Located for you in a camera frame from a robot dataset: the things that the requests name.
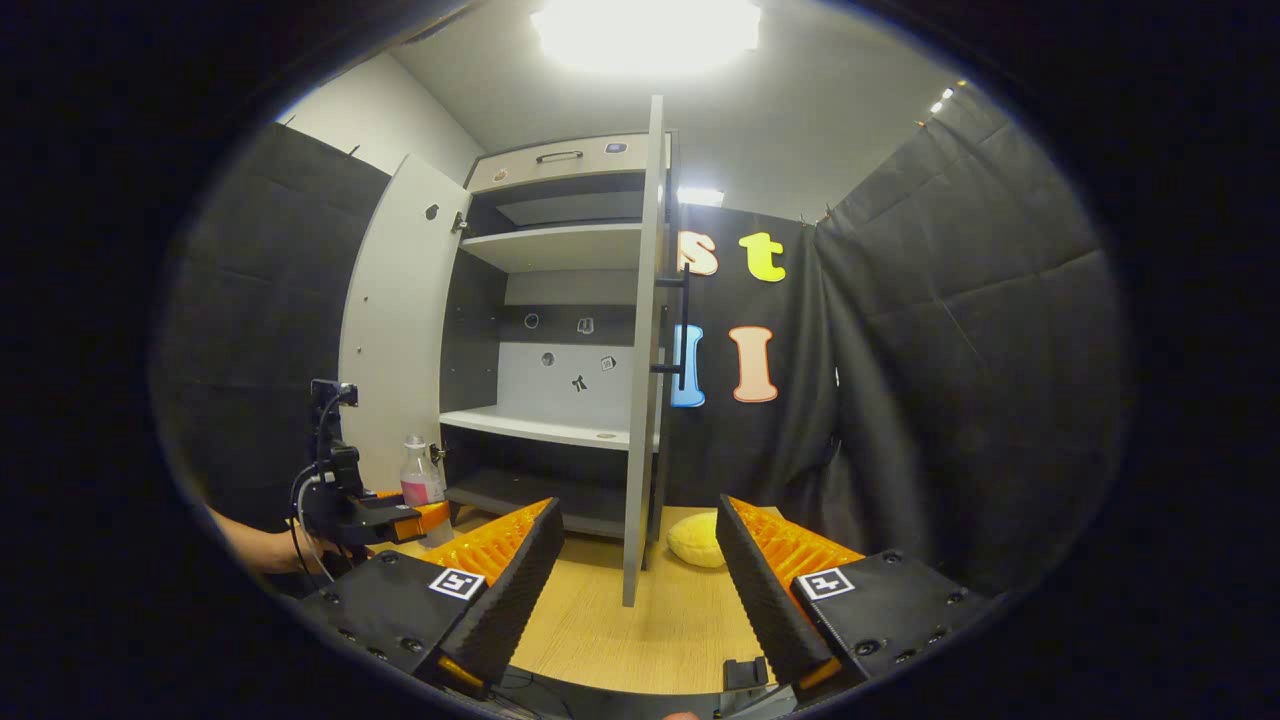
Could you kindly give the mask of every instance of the sticker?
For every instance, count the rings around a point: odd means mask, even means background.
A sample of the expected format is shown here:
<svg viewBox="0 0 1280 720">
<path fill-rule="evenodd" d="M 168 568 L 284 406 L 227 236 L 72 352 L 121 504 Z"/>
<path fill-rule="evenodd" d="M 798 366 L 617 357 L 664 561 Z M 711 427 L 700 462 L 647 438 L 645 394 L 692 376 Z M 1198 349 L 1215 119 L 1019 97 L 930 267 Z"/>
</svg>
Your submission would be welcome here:
<svg viewBox="0 0 1280 720">
<path fill-rule="evenodd" d="M 483 583 L 484 575 L 476 575 L 475 573 L 449 568 L 431 580 L 431 584 L 428 587 L 438 593 L 452 596 L 458 600 L 471 600 L 471 596 L 480 589 Z"/>
<path fill-rule="evenodd" d="M 840 571 L 840 568 L 831 568 L 820 573 L 800 575 L 800 587 L 809 600 L 824 600 L 854 589 L 854 583 Z"/>
<path fill-rule="evenodd" d="M 719 269 L 716 259 L 716 241 L 696 232 L 680 231 L 680 266 L 695 275 L 714 275 Z"/>
<path fill-rule="evenodd" d="M 769 354 L 765 346 L 773 338 L 773 331 L 755 325 L 744 325 L 728 332 L 737 343 L 737 387 L 733 400 L 739 402 L 768 402 L 778 396 L 778 388 L 769 382 Z"/>
<path fill-rule="evenodd" d="M 782 254 L 782 243 L 773 242 L 773 240 L 769 238 L 769 233 L 758 232 L 749 234 L 739 240 L 737 243 L 746 249 L 746 269 L 750 270 L 756 279 L 776 283 L 787 277 L 787 272 L 785 269 L 776 268 L 773 265 L 773 255 Z"/>
<path fill-rule="evenodd" d="M 685 325 L 676 325 L 676 364 L 680 365 L 680 337 Z M 703 328 L 689 325 L 689 363 L 685 365 L 685 388 L 680 389 L 680 378 L 671 377 L 671 406 L 698 407 L 707 402 L 707 395 L 698 389 L 698 341 L 703 340 Z"/>
</svg>

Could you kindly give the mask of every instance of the ceiling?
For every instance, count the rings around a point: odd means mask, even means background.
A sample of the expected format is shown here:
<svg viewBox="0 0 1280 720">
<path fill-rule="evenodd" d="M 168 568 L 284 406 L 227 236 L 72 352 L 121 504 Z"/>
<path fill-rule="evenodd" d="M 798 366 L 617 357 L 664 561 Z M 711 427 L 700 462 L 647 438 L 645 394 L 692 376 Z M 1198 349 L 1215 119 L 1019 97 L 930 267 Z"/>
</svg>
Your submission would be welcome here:
<svg viewBox="0 0 1280 720">
<path fill-rule="evenodd" d="M 722 68 L 596 76 L 543 55 L 529 15 L 545 3 L 490 0 L 392 54 L 485 151 L 644 129 L 660 94 L 681 184 L 724 191 L 724 208 L 820 218 L 955 82 L 908 38 L 804 0 L 756 0 L 759 49 Z M 654 51 L 677 49 L 655 38 Z"/>
</svg>

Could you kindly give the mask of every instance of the person's arm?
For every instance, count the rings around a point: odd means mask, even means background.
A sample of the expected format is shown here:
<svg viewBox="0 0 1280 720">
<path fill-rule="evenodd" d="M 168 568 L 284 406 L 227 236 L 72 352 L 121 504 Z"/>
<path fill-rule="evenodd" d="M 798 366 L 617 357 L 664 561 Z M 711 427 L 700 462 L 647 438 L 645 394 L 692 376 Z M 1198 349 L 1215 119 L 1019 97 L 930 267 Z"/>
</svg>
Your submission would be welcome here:
<svg viewBox="0 0 1280 720">
<path fill-rule="evenodd" d="M 251 569 L 264 575 L 297 573 L 303 569 L 303 565 L 298 561 L 298 553 L 293 548 L 291 533 L 264 533 L 262 530 L 256 530 L 230 518 L 225 518 L 212 507 L 206 507 L 209 514 L 214 516 L 214 521 L 218 523 L 218 528 L 227 536 L 227 542 L 230 543 L 236 555 Z M 311 536 L 311 542 L 315 543 L 316 552 L 323 553 L 326 550 L 338 552 L 338 548 L 333 543 L 321 541 L 315 536 Z M 311 550 L 307 547 L 307 538 L 302 530 L 298 530 L 298 548 L 302 550 L 306 570 L 308 573 L 320 573 L 320 566 L 316 565 L 315 557 L 311 556 Z"/>
</svg>

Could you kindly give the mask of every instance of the open cabinet door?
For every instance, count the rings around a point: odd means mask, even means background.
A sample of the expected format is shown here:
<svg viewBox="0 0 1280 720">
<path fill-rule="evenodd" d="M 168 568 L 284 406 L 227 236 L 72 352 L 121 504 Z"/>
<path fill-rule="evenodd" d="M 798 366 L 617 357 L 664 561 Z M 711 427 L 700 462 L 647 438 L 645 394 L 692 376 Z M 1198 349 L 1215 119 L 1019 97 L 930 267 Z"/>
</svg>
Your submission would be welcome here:
<svg viewBox="0 0 1280 720">
<path fill-rule="evenodd" d="M 338 379 L 360 388 L 360 406 L 342 411 L 342 434 L 360 450 L 369 489 L 399 489 L 406 436 L 440 443 L 440 336 L 460 238 L 453 225 L 470 205 L 466 190 L 407 155 L 365 231 L 342 316 Z"/>
<path fill-rule="evenodd" d="M 649 156 L 645 161 L 644 208 L 640 215 L 640 264 L 636 279 L 636 332 L 631 363 L 631 442 L 627 450 L 626 511 L 622 538 L 622 605 L 634 607 L 649 537 L 653 482 L 653 429 L 658 405 L 658 332 L 664 292 L 654 287 L 666 258 L 667 143 L 663 141 L 662 96 L 649 110 Z"/>
</svg>

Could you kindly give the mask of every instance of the yellow letter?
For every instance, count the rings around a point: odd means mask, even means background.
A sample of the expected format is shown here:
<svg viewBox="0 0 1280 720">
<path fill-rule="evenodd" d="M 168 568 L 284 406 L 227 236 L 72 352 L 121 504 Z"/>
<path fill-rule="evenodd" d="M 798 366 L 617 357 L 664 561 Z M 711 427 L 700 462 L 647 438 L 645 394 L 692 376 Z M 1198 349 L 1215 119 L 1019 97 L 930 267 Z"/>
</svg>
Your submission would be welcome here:
<svg viewBox="0 0 1280 720">
<path fill-rule="evenodd" d="M 733 388 L 733 400 L 768 402 L 777 397 L 778 388 L 769 382 L 769 354 L 764 351 L 773 331 L 745 325 L 731 329 L 728 337 L 737 343 L 737 387 Z"/>
<path fill-rule="evenodd" d="M 768 283 L 787 277 L 785 269 L 773 266 L 773 254 L 782 252 L 782 245 L 769 240 L 769 233 L 749 234 L 737 243 L 746 249 L 746 269 L 751 270 L 753 275 Z"/>
<path fill-rule="evenodd" d="M 695 275 L 712 275 L 719 269 L 719 260 L 716 259 L 716 241 L 705 234 L 680 231 L 680 266 L 689 268 Z"/>
</svg>

